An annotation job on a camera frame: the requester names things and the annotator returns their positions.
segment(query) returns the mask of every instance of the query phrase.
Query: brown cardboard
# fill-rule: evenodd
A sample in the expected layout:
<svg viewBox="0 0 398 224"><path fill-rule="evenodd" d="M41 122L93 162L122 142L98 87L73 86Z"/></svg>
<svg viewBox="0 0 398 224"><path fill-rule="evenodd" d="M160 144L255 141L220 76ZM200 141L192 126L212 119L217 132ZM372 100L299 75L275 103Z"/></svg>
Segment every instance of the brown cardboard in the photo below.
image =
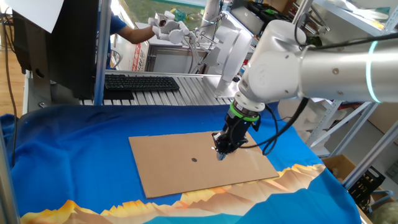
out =
<svg viewBox="0 0 398 224"><path fill-rule="evenodd" d="M246 137L248 144L255 144L249 134ZM279 176L258 147L238 149L217 160L211 132L129 141L147 198Z"/></svg>
<svg viewBox="0 0 398 224"><path fill-rule="evenodd" d="M329 157L329 158L325 158L322 159L323 163L325 164L325 166L327 168L329 168L330 170L332 170L333 168L337 168L338 169L338 174L336 175L336 178L341 178L341 179L345 179L348 174L351 173L351 171L354 170L354 168L356 167L355 164L353 162L351 162L346 156L344 155L338 155L338 156L333 156L333 157ZM372 198L374 201L378 201L379 199L383 198L384 196L386 196L387 194L383 193L383 194L372 194ZM380 205L373 205L372 209L375 210L378 207L380 207L381 205L387 203L387 202L393 202L394 199L389 198L388 200L386 200L386 202L380 204Z"/></svg>
<svg viewBox="0 0 398 224"><path fill-rule="evenodd" d="M381 103L368 120L384 134L398 121L398 103Z"/></svg>
<svg viewBox="0 0 398 224"><path fill-rule="evenodd" d="M287 15L296 0L263 0L264 4L274 7L279 12Z"/></svg>

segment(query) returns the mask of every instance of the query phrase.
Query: table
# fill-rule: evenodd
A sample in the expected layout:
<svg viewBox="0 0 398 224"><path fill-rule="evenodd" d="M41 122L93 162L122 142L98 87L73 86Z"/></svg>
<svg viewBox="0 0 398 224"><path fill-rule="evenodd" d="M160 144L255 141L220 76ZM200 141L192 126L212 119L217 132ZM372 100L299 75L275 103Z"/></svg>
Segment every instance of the table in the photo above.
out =
<svg viewBox="0 0 398 224"><path fill-rule="evenodd" d="M293 128L268 156L279 178L146 199L127 138L216 131L227 110L53 106L26 114L12 169L22 221L361 223L353 199ZM273 133L267 113L260 131L250 130L257 142Z"/></svg>

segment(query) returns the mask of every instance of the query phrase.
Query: keyboard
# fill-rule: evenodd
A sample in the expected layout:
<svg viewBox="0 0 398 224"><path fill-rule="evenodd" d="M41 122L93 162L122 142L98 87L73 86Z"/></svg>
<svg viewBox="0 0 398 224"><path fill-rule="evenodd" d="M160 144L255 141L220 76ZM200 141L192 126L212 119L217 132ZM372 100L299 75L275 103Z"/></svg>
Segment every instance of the keyboard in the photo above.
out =
<svg viewBox="0 0 398 224"><path fill-rule="evenodd" d="M178 90L180 87L172 77L127 77L105 75L107 90L157 91Z"/></svg>

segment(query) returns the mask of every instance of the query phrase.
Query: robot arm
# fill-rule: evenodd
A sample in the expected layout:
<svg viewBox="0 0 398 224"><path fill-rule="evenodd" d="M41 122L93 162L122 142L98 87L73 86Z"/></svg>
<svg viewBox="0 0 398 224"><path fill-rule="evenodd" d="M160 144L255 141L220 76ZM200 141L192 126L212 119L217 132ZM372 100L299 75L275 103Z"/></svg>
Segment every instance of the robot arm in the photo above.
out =
<svg viewBox="0 0 398 224"><path fill-rule="evenodd" d="M156 13L154 18L148 19L148 24L152 25L152 31L159 40L178 44L190 33L186 25L182 21L175 22L174 17L174 14L165 11L164 14Z"/></svg>
<svg viewBox="0 0 398 224"><path fill-rule="evenodd" d="M298 39L305 39L301 30ZM397 46L398 39L392 39L301 52L293 24L270 22L242 77L223 130L213 134L219 159L246 143L244 135L250 126L258 129L254 123L266 103L294 97L398 102Z"/></svg>

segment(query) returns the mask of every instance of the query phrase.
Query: computer monitor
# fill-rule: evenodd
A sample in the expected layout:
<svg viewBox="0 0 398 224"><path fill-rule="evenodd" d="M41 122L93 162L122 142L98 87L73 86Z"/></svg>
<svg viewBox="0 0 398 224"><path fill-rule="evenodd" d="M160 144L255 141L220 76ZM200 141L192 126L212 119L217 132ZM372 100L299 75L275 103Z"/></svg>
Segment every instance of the computer monitor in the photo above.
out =
<svg viewBox="0 0 398 224"><path fill-rule="evenodd" d="M64 0L51 34L16 11L13 16L17 59L22 69L32 71L35 90L50 90L51 80L74 96L92 99L98 0Z"/></svg>

